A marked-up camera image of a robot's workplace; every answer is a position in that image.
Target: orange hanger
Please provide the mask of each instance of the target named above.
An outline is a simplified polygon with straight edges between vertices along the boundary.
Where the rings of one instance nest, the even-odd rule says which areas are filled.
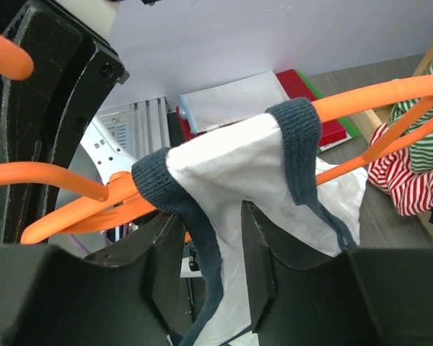
[[[319,174],[317,177],[318,184],[323,184],[353,169],[364,166],[381,156],[400,150],[429,135],[433,131],[433,118],[416,131],[398,138],[398,136],[407,130],[409,125],[414,123],[415,120],[420,118],[433,106],[433,75],[411,77],[366,86],[365,88],[314,101],[313,105],[318,111],[321,122],[327,122],[355,112],[361,112],[370,108],[417,97],[422,97],[421,101],[414,105],[412,109],[395,123],[384,136],[374,143],[374,145],[361,156]],[[87,180],[78,174],[71,173],[71,178],[65,179],[65,185],[61,186],[63,181],[61,178],[57,179],[58,181],[48,178],[50,176],[49,169],[53,169],[54,166],[35,162],[19,164],[22,166],[18,174],[21,174],[20,172],[24,172],[27,169],[33,170],[34,173],[32,174],[34,175],[32,176],[32,182],[41,182],[62,188],[70,188],[74,192],[78,192],[82,195],[80,199],[49,213],[28,226],[21,238],[23,244],[34,244],[59,232],[79,233],[102,231],[129,222],[155,210],[153,205],[138,194],[133,178],[128,172],[119,172],[111,177],[110,183],[105,187],[108,191],[106,198],[106,195],[94,193],[93,190],[100,188],[98,185],[89,186]],[[36,164],[39,165],[38,170],[33,168],[36,167]],[[62,170],[65,171],[64,174],[69,173],[69,171],[65,169]],[[0,178],[0,185],[16,183],[18,180],[19,182],[24,182],[23,180],[29,182],[30,179],[29,176],[23,179],[15,178],[12,181],[7,180],[9,178],[10,177]],[[122,202],[122,205],[111,208]]]
[[[23,80],[34,71],[31,57],[13,42],[0,35],[0,74],[9,79]]]

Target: red book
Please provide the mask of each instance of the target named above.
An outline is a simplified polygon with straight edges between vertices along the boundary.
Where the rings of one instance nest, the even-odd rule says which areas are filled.
[[[294,99],[295,97],[306,97],[310,101],[315,101],[318,99],[308,88],[306,83],[303,82],[302,77],[300,77],[295,70],[281,72],[280,74],[277,74],[277,78],[281,82],[281,85],[283,86],[289,98]],[[180,116],[179,107],[176,107],[176,113],[185,141],[189,141],[198,136],[194,133],[191,133],[191,128],[189,127],[188,121],[182,119]],[[325,146],[345,138],[346,129],[340,124],[339,121],[332,120],[328,123],[322,124],[322,133],[319,146]]]

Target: white object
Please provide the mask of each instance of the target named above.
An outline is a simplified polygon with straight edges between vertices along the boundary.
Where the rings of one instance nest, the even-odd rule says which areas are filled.
[[[96,165],[103,184],[109,183],[116,172],[131,172],[131,166],[138,161],[121,147],[98,116],[93,117],[80,143]]]
[[[119,144],[137,159],[170,146],[165,98],[105,110],[97,116]]]
[[[181,278],[200,278],[202,273],[200,270],[193,272],[189,267],[189,257],[181,260]]]
[[[118,2],[108,0],[56,0],[86,26],[107,40],[118,11]]]
[[[333,165],[317,161],[317,172]],[[253,201],[277,226],[330,256],[341,252],[336,232],[306,205],[296,205],[284,173],[277,121],[263,114],[207,133],[170,150],[167,168],[199,204],[216,232],[222,255],[223,298],[195,346],[218,346],[250,326],[240,209]],[[359,207],[367,181],[360,168],[318,187],[319,201],[359,243]],[[258,341],[252,337],[248,344]]]
[[[259,115],[289,97],[273,71],[180,95],[182,117],[202,133]]]

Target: orange clothes drying rack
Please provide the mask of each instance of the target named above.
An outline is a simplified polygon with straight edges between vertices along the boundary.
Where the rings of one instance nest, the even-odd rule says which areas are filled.
[[[33,62],[26,52],[0,36],[0,74],[26,79]],[[325,123],[371,108],[406,99],[421,98],[398,122],[362,155],[317,176],[318,184],[335,179],[383,156],[410,146],[433,132],[433,118],[412,133],[402,136],[410,125],[433,107],[433,75],[399,79],[366,86],[314,101],[320,121]],[[129,172],[118,172],[107,186],[93,182],[61,167],[37,162],[0,164],[0,185],[18,183],[54,185],[81,197],[28,226],[23,244],[38,243],[57,233],[86,233],[111,229],[128,223],[156,208],[136,189]]]

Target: purple cable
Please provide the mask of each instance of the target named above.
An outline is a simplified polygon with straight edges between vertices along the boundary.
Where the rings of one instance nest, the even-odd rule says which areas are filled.
[[[75,247],[86,254],[91,254],[92,252],[88,250],[73,234],[69,234],[69,239]]]

